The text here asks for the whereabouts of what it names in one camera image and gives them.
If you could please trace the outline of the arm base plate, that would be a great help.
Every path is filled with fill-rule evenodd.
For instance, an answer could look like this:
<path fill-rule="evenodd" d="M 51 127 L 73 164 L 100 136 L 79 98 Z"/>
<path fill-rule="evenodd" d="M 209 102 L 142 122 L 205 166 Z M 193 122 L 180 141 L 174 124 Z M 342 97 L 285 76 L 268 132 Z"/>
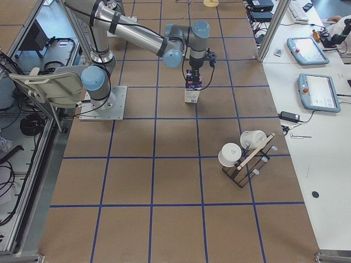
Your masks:
<path fill-rule="evenodd" d="M 106 103 L 104 103 L 105 100 L 91 100 L 90 95 L 86 92 L 84 99 L 90 100 L 90 102 L 82 105 L 83 114 L 79 115 L 79 119 L 81 121 L 121 121 L 123 120 L 126 97 L 126 85 L 113 86 Z"/>
<path fill-rule="evenodd" d="M 136 23 L 138 21 L 138 18 L 136 16 L 130 16 L 129 17 L 134 23 Z M 107 37 L 108 38 L 119 38 L 118 35 L 113 35 L 112 33 L 110 33 L 109 31 L 107 32 Z"/>

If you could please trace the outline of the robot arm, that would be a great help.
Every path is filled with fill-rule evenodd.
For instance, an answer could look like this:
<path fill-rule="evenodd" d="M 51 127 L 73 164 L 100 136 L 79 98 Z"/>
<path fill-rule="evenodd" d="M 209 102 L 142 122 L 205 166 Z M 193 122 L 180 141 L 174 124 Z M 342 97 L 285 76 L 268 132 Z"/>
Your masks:
<path fill-rule="evenodd" d="M 215 53 L 207 46 L 210 36 L 208 22 L 197 21 L 191 26 L 169 24 L 165 35 L 160 35 L 109 8 L 106 1 L 64 1 L 64 6 L 90 29 L 93 64 L 83 70 L 81 80 L 90 96 L 92 112 L 110 110 L 117 100 L 109 81 L 111 73 L 107 70 L 115 65 L 115 56 L 107 40 L 109 33 L 154 53 L 170 68 L 180 66 L 188 56 L 191 68 L 184 75 L 185 87 L 196 92 L 204 90 L 200 68 L 205 61 L 209 61 L 211 67 L 216 63 Z"/>

